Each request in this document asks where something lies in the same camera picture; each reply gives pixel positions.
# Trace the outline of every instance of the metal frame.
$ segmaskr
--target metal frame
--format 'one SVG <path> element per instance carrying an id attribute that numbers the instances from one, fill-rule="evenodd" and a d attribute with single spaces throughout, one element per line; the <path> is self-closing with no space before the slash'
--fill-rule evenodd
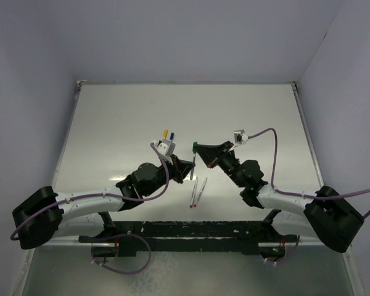
<path id="1" fill-rule="evenodd" d="M 57 175 L 58 175 L 58 172 L 60 170 L 60 164 L 62 162 L 62 158 L 63 158 L 64 150 L 65 150 L 65 147 L 66 147 L 68 135 L 69 135 L 71 127 L 72 127 L 73 117 L 74 117 L 76 106 L 77 106 L 77 103 L 78 103 L 78 98 L 80 96 L 82 85 L 84 85 L 84 84 L 263 84 L 263 83 L 249 83 L 249 82 L 211 83 L 211 82 L 207 82 L 207 81 L 206 82 L 201 82 L 201 81 L 191 82 L 190 81 L 190 82 L 183 82 L 183 83 L 178 83 L 178 82 L 175 82 L 175 81 L 166 81 L 166 82 L 163 82 L 163 83 L 159 82 L 159 81 L 145 81 L 145 82 L 137 82 L 137 83 L 131 82 L 131 81 L 128 82 L 128 83 L 116 83 L 114 81 L 111 82 L 111 83 L 93 83 L 92 81 L 77 81 L 77 82 L 78 82 L 79 87 L 78 87 L 78 92 L 75 96 L 76 104 L 74 105 L 74 108 L 73 108 L 72 117 L 71 117 L 71 120 L 70 120 L 70 124 L 69 124 L 68 130 L 67 130 L 66 137 L 65 137 L 65 142 L 64 142 L 62 151 L 60 153 L 60 157 L 59 157 L 58 162 L 57 162 L 57 167 L 55 169 L 55 174 L 54 174 L 54 177 L 53 177 L 53 180 L 52 180 L 52 186 L 55 186 L 55 183 L 56 183 L 56 180 L 57 180 Z M 321 170 L 319 169 L 319 165 L 318 165 L 318 161 L 317 161 L 317 158 L 316 158 L 315 150 L 314 150 L 314 147 L 313 147 L 313 144 L 312 144 L 312 141 L 311 141 L 310 132 L 308 130 L 308 127 L 307 127 L 307 124 L 306 124 L 306 121 L 305 121 L 305 117 L 304 117 L 304 113 L 303 113 L 303 109 L 302 109 L 300 99 L 299 99 L 299 96 L 298 96 L 297 84 L 296 84 L 296 82 L 291 82 L 291 83 L 288 83 L 288 84 L 292 85 L 295 101 L 296 101 L 298 111 L 299 111 L 299 114 L 300 114 L 300 118 L 301 118 L 301 121 L 302 121 L 302 124 L 303 124 L 303 129 L 304 129 L 305 134 L 306 134 L 308 147 L 309 147 L 310 152 L 311 152 L 311 158 L 313 159 L 314 167 L 315 167 L 316 174 L 317 174 L 317 177 L 318 177 L 318 182 L 322 186 L 324 184 L 324 182 L 323 182 L 323 179 L 322 179 Z M 56 239 L 54 242 L 49 242 L 48 244 L 54 246 L 54 245 L 79 245 L 80 243 L 77 240 L 74 240 L 71 237 L 66 237 L 66 238 Z M 300 244 L 303 244 L 303 245 L 321 245 L 320 241 L 318 241 L 316 239 L 300 239 Z M 109 247 L 109 246 L 112 246 L 113 244 L 110 244 L 110 243 L 93 243 L 93 246 L 95 246 L 95 247 L 100 246 L 100 245 Z M 260 243 L 259 244 L 260 247 L 264 247 L 264 246 L 268 247 L 268 246 L 271 246 L 271 245 L 272 245 L 272 243 Z M 18 278 L 17 278 L 17 280 L 15 282 L 15 286 L 13 287 L 12 292 L 11 292 L 12 296 L 21 296 L 23 294 L 23 289 L 25 287 L 25 282 L 26 282 L 26 278 L 28 276 L 28 272 L 29 272 L 29 269 L 30 269 L 30 263 L 33 259 L 33 255 L 34 255 L 34 249 L 24 251 L 23 257 L 22 257 L 22 260 L 21 260 L 20 271 L 18 273 Z M 356 267 L 356 263 L 355 263 L 355 260 L 354 260 L 354 256 L 353 256 L 353 252 L 352 252 L 351 247 L 349 247 L 347 252 L 343 254 L 343 260 L 344 260 L 345 266 L 347 268 L 347 274 L 348 274 L 349 280 L 351 282 L 351 287 L 352 287 L 354 295 L 364 296 L 365 295 L 364 287 L 363 287 L 363 284 L 361 282 L 361 279 L 360 279 L 360 276 L 359 276 L 359 273 L 358 273 L 358 269 Z"/>

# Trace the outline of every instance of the white pen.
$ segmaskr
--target white pen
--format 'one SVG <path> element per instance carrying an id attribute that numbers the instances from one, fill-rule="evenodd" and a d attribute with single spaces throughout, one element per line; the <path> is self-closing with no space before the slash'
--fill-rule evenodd
<path id="1" fill-rule="evenodd" d="M 196 177 L 195 184 L 193 185 L 193 191 L 192 191 L 192 198 L 191 198 L 191 205 L 189 206 L 190 208 L 193 207 L 193 203 L 195 202 L 195 196 L 196 196 L 196 190 L 197 190 L 197 182 L 199 178 Z"/>
<path id="2" fill-rule="evenodd" d="M 204 180 L 204 182 L 203 182 L 202 188 L 201 188 L 201 190 L 200 190 L 200 192 L 199 192 L 199 194 L 198 194 L 198 196 L 197 196 L 197 199 L 196 199 L 196 201 L 195 201 L 195 203 L 194 203 L 194 205 L 193 205 L 194 207 L 196 207 L 196 206 L 197 206 L 197 204 L 199 203 L 200 198 L 202 197 L 202 193 L 203 193 L 203 191 L 204 191 L 204 188 L 205 188 L 206 183 L 207 183 L 207 178 L 205 178 L 205 180 Z"/>

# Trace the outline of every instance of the whiteboard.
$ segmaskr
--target whiteboard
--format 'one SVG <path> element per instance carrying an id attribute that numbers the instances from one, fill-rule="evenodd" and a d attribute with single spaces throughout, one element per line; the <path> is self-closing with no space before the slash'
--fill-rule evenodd
<path id="1" fill-rule="evenodd" d="M 149 147 L 163 130 L 175 133 L 175 154 L 192 160 L 192 143 L 233 141 L 233 131 L 248 135 L 276 128 L 279 138 L 276 185 L 319 189 L 316 168 L 289 84 L 86 84 L 81 88 L 60 166 L 56 192 L 109 187 L 144 162 L 159 166 Z M 241 162 L 258 160 L 269 181 L 274 138 L 266 133 L 235 150 Z M 207 168 L 199 157 L 199 188 L 208 183 L 197 208 L 189 208 L 193 181 L 170 181 L 166 193 L 128 211 L 112 213 L 117 221 L 262 220 L 268 209 L 251 208 L 223 171 Z"/>

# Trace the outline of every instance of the marker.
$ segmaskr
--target marker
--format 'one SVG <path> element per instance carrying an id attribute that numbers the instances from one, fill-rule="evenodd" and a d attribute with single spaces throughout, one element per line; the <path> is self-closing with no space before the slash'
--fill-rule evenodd
<path id="1" fill-rule="evenodd" d="M 203 182 L 202 188 L 201 188 L 201 190 L 200 190 L 200 192 L 199 192 L 199 194 L 198 194 L 198 196 L 197 196 L 196 202 L 195 202 L 195 204 L 193 205 L 194 207 L 196 207 L 196 206 L 197 206 L 197 204 L 199 203 L 200 198 L 202 197 L 202 193 L 203 193 L 203 191 L 204 191 L 204 188 L 205 188 L 206 183 L 207 183 L 207 178 L 205 178 L 205 180 L 204 180 L 204 182 Z"/>
<path id="2" fill-rule="evenodd" d="M 191 198 L 191 204 L 190 204 L 190 208 L 193 207 L 193 203 L 195 202 L 195 196 L 196 196 L 196 190 L 197 190 L 197 182 L 198 182 L 198 177 L 196 177 L 196 181 L 195 181 L 195 184 L 193 185 L 193 191 L 192 191 L 192 198 Z"/>
<path id="3" fill-rule="evenodd" d="M 191 180 L 193 180 L 193 174 L 195 172 L 195 162 L 196 162 L 196 145 L 197 145 L 197 142 L 193 142 L 193 146 L 192 146 L 192 152 L 193 152 L 193 160 L 192 160 L 192 163 L 193 163 L 193 167 L 192 167 L 192 170 L 191 170 Z"/>

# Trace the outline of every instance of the gray wall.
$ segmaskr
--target gray wall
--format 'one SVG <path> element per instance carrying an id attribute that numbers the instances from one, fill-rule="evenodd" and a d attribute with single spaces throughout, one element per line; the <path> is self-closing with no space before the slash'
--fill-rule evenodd
<path id="1" fill-rule="evenodd" d="M 77 79 L 298 80 L 342 0 L 35 0 Z"/>
<path id="2" fill-rule="evenodd" d="M 0 296 L 9 295 L 22 251 L 11 211 L 50 184 L 76 90 L 30 1 L 0 1 Z"/>
<path id="3" fill-rule="evenodd" d="M 326 184 L 370 187 L 370 0 L 345 1 L 299 85 Z M 370 195 L 350 202 L 365 213 Z M 353 249 L 370 295 L 370 217 Z"/>

